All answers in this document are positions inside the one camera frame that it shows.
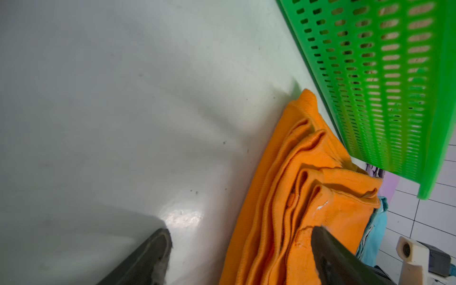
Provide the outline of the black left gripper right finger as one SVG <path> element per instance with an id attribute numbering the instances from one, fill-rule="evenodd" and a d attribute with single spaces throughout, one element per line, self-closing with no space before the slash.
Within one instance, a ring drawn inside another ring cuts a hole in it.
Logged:
<path id="1" fill-rule="evenodd" d="M 392 285 L 378 266 L 359 261 L 326 228 L 313 228 L 311 246 L 318 277 L 323 285 Z"/>

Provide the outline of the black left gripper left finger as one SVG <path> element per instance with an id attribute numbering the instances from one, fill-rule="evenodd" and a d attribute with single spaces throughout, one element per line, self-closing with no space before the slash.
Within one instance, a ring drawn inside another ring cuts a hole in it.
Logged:
<path id="1" fill-rule="evenodd" d="M 158 229 L 98 284 L 163 285 L 171 251 L 170 232 Z"/>

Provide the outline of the teal striped pants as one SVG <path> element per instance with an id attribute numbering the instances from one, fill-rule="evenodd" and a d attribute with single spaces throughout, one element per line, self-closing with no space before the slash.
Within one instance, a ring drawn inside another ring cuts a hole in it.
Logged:
<path id="1" fill-rule="evenodd" d="M 376 266 L 376 258 L 387 227 L 387 198 L 379 197 L 379 199 L 381 206 L 371 215 L 356 251 L 357 259 L 370 267 Z"/>

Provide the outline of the orange pants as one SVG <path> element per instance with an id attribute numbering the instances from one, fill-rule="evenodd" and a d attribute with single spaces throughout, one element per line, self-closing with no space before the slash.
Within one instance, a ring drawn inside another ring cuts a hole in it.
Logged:
<path id="1" fill-rule="evenodd" d="M 318 285 L 317 226 L 355 254 L 382 181 L 355 165 L 304 90 L 290 102 L 252 180 L 224 260 L 222 285 Z"/>

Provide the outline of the purple pants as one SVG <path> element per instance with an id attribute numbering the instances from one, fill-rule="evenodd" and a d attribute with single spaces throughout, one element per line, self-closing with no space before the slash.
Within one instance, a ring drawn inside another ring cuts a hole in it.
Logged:
<path id="1" fill-rule="evenodd" d="M 383 169 L 380 169 L 370 164 L 366 165 L 365 171 L 371 177 L 382 179 L 382 185 L 379 190 L 379 196 L 385 197 L 387 199 L 387 203 L 391 204 L 396 188 L 399 185 L 400 177 L 396 174 L 387 172 Z"/>

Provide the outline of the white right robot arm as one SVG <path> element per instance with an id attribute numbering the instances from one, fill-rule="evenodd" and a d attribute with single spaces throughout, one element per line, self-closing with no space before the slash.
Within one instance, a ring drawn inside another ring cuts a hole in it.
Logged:
<path id="1" fill-rule="evenodd" d="M 456 261 L 427 243 L 400 236 L 396 247 L 403 264 L 400 285 L 454 285 Z"/>

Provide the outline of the green plastic basket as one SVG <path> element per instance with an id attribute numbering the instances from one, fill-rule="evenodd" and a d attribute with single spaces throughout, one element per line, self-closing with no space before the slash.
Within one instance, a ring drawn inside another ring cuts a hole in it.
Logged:
<path id="1" fill-rule="evenodd" d="M 431 196 L 456 124 L 454 1 L 279 1 L 349 154 Z"/>

